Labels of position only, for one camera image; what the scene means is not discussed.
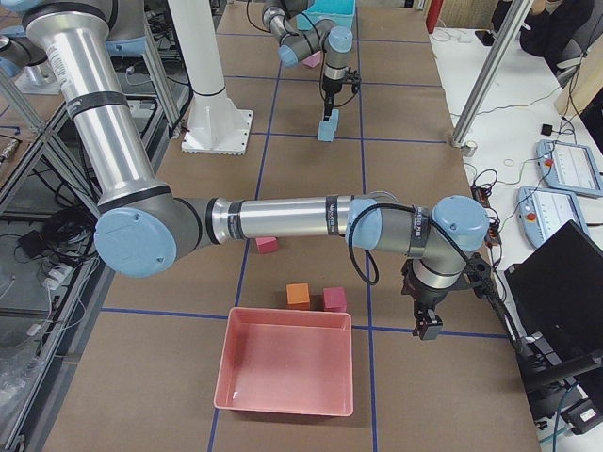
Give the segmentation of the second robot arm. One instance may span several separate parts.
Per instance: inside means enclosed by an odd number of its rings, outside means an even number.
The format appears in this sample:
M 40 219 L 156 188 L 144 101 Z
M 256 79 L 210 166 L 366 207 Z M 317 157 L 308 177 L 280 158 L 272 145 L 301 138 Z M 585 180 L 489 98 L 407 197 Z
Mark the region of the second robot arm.
M 323 113 L 318 139 L 327 142 L 334 139 L 338 125 L 337 94 L 346 85 L 358 93 L 361 78 L 348 65 L 353 44 L 349 25 L 339 24 L 331 14 L 309 20 L 305 28 L 291 23 L 313 5 L 311 1 L 268 1 L 262 24 L 278 41 L 284 66 L 295 67 L 322 54 Z M 344 237 L 349 253 L 383 250 L 406 256 L 402 292 L 414 301 L 413 334 L 422 340 L 433 340 L 441 332 L 443 322 L 436 306 L 449 292 L 469 287 L 462 278 L 465 273 L 481 284 L 489 280 L 480 274 L 472 256 L 481 246 L 489 219 L 485 209 L 466 196 L 446 197 L 432 209 L 405 206 L 377 193 L 349 199 L 329 196 L 323 203 L 319 211 L 325 216 L 324 233 Z

